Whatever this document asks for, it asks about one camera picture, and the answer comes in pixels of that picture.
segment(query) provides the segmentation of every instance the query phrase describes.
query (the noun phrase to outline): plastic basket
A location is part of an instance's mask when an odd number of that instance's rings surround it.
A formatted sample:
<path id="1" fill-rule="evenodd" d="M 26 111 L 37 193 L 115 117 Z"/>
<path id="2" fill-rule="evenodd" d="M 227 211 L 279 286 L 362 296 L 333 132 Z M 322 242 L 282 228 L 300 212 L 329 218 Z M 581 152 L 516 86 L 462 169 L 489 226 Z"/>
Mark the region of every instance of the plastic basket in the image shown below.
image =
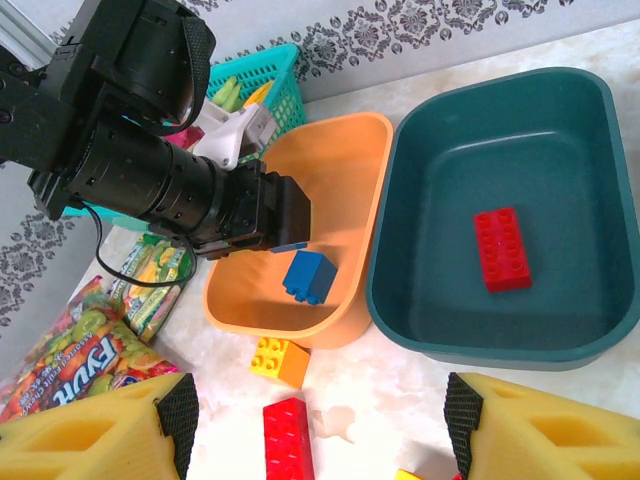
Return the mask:
<path id="1" fill-rule="evenodd" d="M 242 100 L 247 99 L 260 86 L 273 80 L 273 85 L 264 101 L 264 104 L 278 123 L 276 133 L 269 142 L 269 145 L 271 145 L 280 135 L 303 125 L 307 120 L 293 70 L 297 57 L 298 48 L 295 45 L 285 44 L 223 64 L 214 65 L 211 67 L 207 97 L 211 99 L 229 77 L 233 75 L 242 82 L 242 90 L 240 92 Z M 241 162 L 260 158 L 262 153 L 264 153 L 264 150 L 244 157 Z M 147 229 L 147 223 L 137 218 L 132 218 L 107 208 L 94 207 L 94 209 L 100 215 L 100 218 L 113 225 L 133 231 L 145 231 Z M 86 216 L 88 212 L 86 210 L 66 208 L 64 214 Z"/>

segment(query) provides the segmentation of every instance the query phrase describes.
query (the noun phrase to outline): candy bag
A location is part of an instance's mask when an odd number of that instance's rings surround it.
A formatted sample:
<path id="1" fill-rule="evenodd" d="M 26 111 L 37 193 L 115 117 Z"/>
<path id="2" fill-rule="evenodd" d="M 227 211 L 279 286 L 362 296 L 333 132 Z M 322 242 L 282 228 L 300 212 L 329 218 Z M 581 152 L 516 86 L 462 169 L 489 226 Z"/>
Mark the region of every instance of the candy bag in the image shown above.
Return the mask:
<path id="1" fill-rule="evenodd" d="M 142 235 L 120 272 L 143 282 L 164 282 L 184 278 L 191 268 L 191 258 L 182 248 L 155 235 Z M 109 296 L 113 308 L 143 341 L 148 342 L 160 330 L 176 300 L 180 286 L 144 288 L 115 280 Z"/>
<path id="2" fill-rule="evenodd" d="M 145 346 L 94 278 L 0 388 L 0 423 L 178 369 Z"/>

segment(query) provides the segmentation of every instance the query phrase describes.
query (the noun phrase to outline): patterned wallpaper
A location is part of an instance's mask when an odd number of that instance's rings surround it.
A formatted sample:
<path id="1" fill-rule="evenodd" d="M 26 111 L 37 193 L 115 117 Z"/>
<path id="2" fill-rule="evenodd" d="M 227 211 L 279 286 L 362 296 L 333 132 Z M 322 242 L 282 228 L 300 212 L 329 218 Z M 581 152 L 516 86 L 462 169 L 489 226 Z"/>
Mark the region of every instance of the patterned wallpaper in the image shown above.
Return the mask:
<path id="1" fill-rule="evenodd" d="M 640 16 L 637 0 L 179 1 L 215 33 L 214 63 L 295 43 L 307 100 Z M 64 3 L 70 19 L 81 2 Z M 66 25 L 45 31 L 59 41 Z"/>

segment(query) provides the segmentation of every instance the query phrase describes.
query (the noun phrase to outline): yellow lego brick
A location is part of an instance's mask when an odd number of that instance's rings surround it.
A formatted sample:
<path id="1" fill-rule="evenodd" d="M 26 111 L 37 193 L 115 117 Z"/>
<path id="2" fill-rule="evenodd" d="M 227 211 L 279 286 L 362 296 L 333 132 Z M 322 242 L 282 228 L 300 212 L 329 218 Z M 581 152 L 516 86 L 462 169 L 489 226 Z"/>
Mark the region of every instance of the yellow lego brick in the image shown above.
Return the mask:
<path id="1" fill-rule="evenodd" d="M 473 373 L 451 375 L 445 416 L 467 480 L 640 479 L 631 417 Z"/>
<path id="2" fill-rule="evenodd" d="M 15 419 L 0 425 L 0 479 L 183 479 L 197 413 L 193 377 L 169 374 Z"/>
<path id="3" fill-rule="evenodd" d="M 395 480 L 422 480 L 420 477 L 416 477 L 413 473 L 409 473 L 405 470 L 398 470 Z"/>
<path id="4" fill-rule="evenodd" d="M 261 338 L 250 371 L 281 385 L 300 389 L 309 365 L 309 354 L 289 340 Z"/>

